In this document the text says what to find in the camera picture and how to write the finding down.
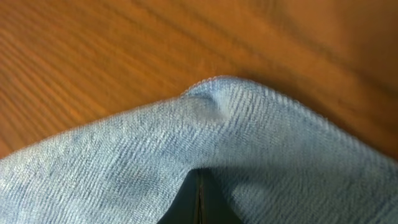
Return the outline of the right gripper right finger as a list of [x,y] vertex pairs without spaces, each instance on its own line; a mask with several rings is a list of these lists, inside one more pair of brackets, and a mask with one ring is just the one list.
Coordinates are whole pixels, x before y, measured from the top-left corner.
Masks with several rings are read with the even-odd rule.
[[241,219],[223,197],[221,188],[209,169],[200,169],[199,174],[199,223],[242,224]]

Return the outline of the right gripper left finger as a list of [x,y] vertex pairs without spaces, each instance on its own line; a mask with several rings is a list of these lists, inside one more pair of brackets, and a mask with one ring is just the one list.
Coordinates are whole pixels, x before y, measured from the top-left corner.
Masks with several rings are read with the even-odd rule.
[[191,170],[158,224],[199,223],[199,172]]

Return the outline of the blue microfiber cloth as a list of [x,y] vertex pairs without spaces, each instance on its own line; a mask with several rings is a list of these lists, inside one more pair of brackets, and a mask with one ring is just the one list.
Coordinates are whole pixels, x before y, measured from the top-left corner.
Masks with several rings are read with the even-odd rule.
[[2,223],[157,223],[214,177],[244,223],[396,223],[397,162],[239,78],[65,131],[1,160]]

